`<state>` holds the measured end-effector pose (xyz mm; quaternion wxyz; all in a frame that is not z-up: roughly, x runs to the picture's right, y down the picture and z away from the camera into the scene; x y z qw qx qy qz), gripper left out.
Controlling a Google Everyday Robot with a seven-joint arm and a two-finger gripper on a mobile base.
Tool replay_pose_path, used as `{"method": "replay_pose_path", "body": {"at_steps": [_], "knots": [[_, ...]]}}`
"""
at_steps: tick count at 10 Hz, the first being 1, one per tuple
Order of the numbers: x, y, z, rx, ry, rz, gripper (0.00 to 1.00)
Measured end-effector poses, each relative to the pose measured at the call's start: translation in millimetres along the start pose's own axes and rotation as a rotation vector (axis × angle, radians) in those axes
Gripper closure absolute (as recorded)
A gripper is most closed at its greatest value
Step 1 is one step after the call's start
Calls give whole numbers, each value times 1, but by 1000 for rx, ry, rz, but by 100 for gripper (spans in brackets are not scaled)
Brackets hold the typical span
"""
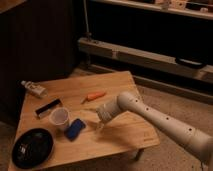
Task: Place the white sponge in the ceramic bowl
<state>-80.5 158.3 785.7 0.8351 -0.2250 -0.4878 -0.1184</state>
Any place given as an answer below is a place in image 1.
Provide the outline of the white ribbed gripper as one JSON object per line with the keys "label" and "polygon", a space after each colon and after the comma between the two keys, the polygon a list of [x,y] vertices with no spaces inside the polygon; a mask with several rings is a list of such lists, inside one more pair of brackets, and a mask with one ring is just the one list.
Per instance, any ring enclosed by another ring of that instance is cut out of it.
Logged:
{"label": "white ribbed gripper", "polygon": [[96,130],[101,131],[106,123],[110,122],[113,118],[121,113],[116,100],[111,100],[105,104],[102,104],[97,109],[95,108],[84,108],[84,111],[97,112],[100,121],[97,123]]}

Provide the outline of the white perforated robot arm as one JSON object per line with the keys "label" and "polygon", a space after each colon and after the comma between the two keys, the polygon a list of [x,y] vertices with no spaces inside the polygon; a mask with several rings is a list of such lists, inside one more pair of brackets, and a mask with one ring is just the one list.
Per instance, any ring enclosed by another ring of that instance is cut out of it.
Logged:
{"label": "white perforated robot arm", "polygon": [[213,136],[146,105],[131,92],[121,92],[113,99],[95,107],[93,111],[104,124],[124,112],[133,112],[157,127],[208,167],[213,165]]}

